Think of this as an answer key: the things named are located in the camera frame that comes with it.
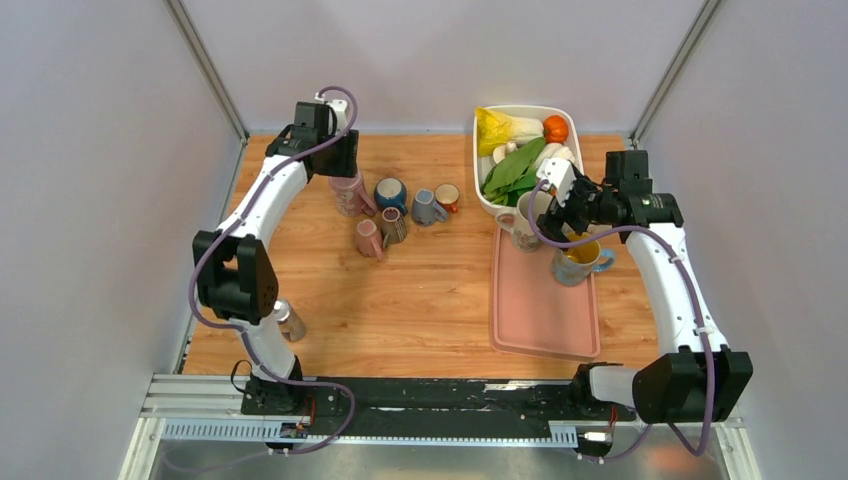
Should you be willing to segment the pink upside-down mug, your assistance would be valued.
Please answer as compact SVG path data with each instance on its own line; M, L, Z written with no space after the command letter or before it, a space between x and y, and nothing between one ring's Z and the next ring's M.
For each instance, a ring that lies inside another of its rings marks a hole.
M357 172L354 177L329 177L328 185L335 198L337 211L345 217L366 215L373 217L378 209L374 200L368 195L364 177Z

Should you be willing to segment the dark blue round mug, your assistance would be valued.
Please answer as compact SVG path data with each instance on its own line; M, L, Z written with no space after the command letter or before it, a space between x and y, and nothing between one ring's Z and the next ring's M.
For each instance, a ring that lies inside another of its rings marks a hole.
M398 178L387 177L380 180L374 187L373 195L380 211L393 207L398 209L402 216L407 215L407 189Z

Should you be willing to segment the blue butterfly mug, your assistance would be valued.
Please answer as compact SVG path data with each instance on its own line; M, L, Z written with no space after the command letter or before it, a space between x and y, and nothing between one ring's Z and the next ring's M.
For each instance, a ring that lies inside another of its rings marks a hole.
M575 287L592 274L605 272L615 261L613 250L603 248L599 241L591 241L558 250L551 261L550 270L558 283Z

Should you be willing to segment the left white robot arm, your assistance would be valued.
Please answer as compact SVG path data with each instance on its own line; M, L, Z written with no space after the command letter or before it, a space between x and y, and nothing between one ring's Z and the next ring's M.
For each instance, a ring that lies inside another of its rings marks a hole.
M233 213L215 230L192 241L194 270L188 291L193 316L241 339L251 376L282 414L300 410L308 383L280 331L297 315L279 293L267 246L295 197L316 176L352 177L359 134L354 99L322 94L300 102L292 123L268 144L259 175Z

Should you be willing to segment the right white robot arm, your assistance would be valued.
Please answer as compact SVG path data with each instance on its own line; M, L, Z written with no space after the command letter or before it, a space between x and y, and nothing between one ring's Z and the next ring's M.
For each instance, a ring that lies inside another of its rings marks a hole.
M584 233L591 225L618 235L638 266L657 324L659 358L641 369L581 367L570 392L573 410L595 418L616 403L647 424L726 420L753 375L752 361L730 348L711 316L689 261L683 215L672 194L654 191L647 152L607 153L601 182L561 157L543 160L536 177L538 189L552 197L535 215L539 238L575 247L563 229Z

